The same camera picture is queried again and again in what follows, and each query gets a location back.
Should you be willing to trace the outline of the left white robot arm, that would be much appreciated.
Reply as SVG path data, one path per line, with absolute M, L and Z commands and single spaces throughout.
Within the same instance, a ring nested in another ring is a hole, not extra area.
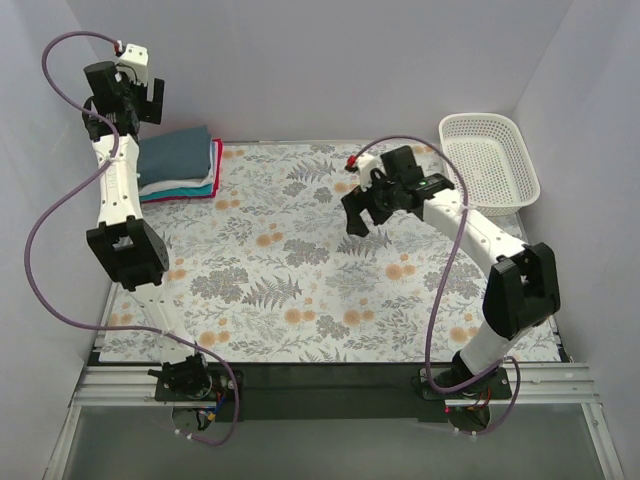
M 86 233 L 89 247 L 111 280 L 129 292 L 147 327 L 159 332 L 161 368 L 151 376 L 174 394 L 203 399 L 213 377 L 168 297 L 169 253 L 144 220 L 138 193 L 138 132 L 143 122 L 160 123 L 164 82 L 155 80 L 149 94 L 131 69 L 112 61 L 89 65 L 84 73 L 92 91 L 84 107 L 96 114 L 82 118 L 105 170 L 97 225 Z

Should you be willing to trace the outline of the blue grey t shirt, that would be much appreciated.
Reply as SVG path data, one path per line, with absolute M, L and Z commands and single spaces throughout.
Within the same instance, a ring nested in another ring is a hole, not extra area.
M 182 129 L 139 143 L 138 185 L 204 179 L 211 169 L 212 137 L 206 126 Z

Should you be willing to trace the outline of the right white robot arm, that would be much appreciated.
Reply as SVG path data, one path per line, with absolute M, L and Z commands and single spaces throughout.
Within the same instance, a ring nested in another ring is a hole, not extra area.
M 512 347 L 559 310 L 553 250 L 504 232 L 470 206 L 460 183 L 441 174 L 425 174 L 408 146 L 378 157 L 361 151 L 347 160 L 346 169 L 359 177 L 358 187 L 341 200 L 348 234 L 368 235 L 363 212 L 376 225 L 398 211 L 411 213 L 453 241 L 443 281 L 458 252 L 469 256 L 484 273 L 484 320 L 478 332 L 454 355 L 447 370 L 425 372 L 429 390 L 438 395 L 479 395 Z

